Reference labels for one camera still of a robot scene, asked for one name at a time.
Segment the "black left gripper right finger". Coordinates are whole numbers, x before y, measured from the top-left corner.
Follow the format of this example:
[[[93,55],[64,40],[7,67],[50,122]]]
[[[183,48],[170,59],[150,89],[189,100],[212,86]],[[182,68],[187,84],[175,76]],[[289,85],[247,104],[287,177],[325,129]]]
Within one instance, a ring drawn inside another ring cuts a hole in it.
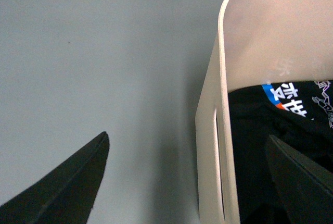
[[[332,223],[332,172],[274,135],[265,154],[290,222]]]

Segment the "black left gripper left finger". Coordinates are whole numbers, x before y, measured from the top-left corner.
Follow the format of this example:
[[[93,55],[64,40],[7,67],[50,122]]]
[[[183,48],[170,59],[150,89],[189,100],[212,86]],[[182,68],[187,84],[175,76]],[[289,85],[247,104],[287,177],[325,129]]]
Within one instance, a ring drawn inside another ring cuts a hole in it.
[[[87,223],[104,177],[109,137],[100,133],[1,206],[1,223]]]

